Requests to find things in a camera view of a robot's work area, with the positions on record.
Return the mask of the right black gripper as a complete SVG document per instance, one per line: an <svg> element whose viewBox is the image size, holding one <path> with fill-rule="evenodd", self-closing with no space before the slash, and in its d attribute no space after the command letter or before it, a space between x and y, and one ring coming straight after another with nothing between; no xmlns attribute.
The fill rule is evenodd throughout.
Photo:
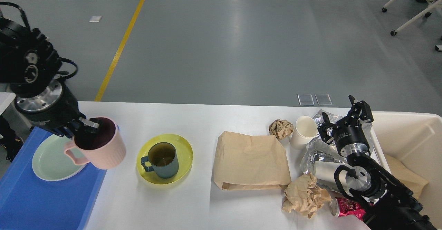
<svg viewBox="0 0 442 230"><path fill-rule="evenodd" d="M318 126L318 132L321 140L327 145L335 142L338 154L342 157L348 157L353 153L367 154L370 152L370 145L363 132L362 124L372 123L374 117L371 107L365 101L357 100L352 95L349 95L349 100L352 103L347 114L347 125L334 124L330 122L327 113L322 112L322 123ZM332 135L327 133L327 130L332 130Z"/></svg>

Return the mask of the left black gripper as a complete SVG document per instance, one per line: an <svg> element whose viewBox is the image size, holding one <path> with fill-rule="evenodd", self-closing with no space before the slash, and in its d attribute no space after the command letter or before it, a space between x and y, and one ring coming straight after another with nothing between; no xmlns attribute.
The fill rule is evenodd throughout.
<svg viewBox="0 0 442 230"><path fill-rule="evenodd" d="M78 101L69 88L53 79L42 93L31 98L15 99L15 108L33 126L60 137L96 135L104 125L99 118L89 118L79 111Z"/></svg>

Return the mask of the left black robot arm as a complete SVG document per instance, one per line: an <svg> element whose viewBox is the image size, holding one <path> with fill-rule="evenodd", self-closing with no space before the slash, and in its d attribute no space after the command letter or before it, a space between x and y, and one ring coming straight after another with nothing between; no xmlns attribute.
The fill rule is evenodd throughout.
<svg viewBox="0 0 442 230"><path fill-rule="evenodd" d="M77 99L65 85L76 76L77 64L60 57L48 38L30 27L19 5L1 5L18 9L23 21L21 25L3 15L0 21L0 80L15 93L16 110L33 126L57 136L94 139L104 122L81 113Z"/></svg>

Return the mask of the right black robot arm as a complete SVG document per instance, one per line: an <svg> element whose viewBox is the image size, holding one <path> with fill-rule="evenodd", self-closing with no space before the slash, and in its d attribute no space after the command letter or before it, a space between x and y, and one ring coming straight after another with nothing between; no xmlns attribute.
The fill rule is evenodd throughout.
<svg viewBox="0 0 442 230"><path fill-rule="evenodd" d="M360 204L365 211L363 223L371 230L434 230L430 218L420 214L423 206L413 192L371 158L363 132L363 124L374 121L369 104L351 95L349 101L352 107L345 117L332 123L322 113L318 126L321 140L334 143L348 163L334 172L339 192Z"/></svg>

